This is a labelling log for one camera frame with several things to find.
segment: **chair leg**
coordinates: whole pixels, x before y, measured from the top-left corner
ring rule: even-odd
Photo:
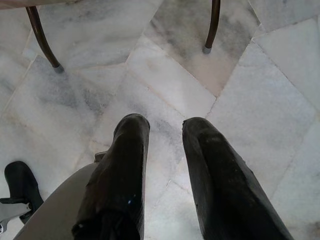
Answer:
[[[211,52],[214,39],[216,37],[218,23],[220,16],[220,0],[212,0],[212,10],[211,10],[211,22],[208,37],[206,39],[205,45],[203,47],[203,53],[209,54]]]
[[[28,13],[33,32],[35,34],[35,38],[38,41],[39,46],[42,49],[44,55],[51,63],[54,70],[57,73],[62,73],[64,71],[64,68],[58,62],[55,55],[52,53],[52,51],[50,49],[50,46],[47,42],[44,30],[41,25],[41,21],[39,18],[37,7],[36,6],[27,6],[26,11]]]

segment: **marble floor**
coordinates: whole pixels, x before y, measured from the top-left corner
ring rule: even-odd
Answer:
[[[209,0],[78,0],[41,6],[44,58],[23,8],[0,11],[0,198],[26,162],[44,199],[112,142],[150,122],[145,239],[201,240],[182,123],[211,121],[296,240],[320,240],[320,1],[224,0],[211,54]],[[21,229],[15,219],[2,240]]]

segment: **metal chair leg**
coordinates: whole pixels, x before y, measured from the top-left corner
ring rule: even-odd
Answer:
[[[216,37],[218,23],[220,16],[220,0],[212,0],[212,10],[211,10],[211,22],[208,37],[206,39],[205,45],[203,47],[203,53],[209,54],[211,52],[214,39]]]
[[[35,6],[27,6],[26,11],[28,13],[31,26],[33,29],[33,32],[35,34],[35,38],[39,43],[40,48],[42,49],[44,55],[51,63],[52,67],[57,73],[62,73],[64,71],[64,68],[61,66],[61,64],[56,59],[55,55],[52,53],[50,46],[47,42],[44,30],[41,25],[41,21],[39,18],[37,7]]]

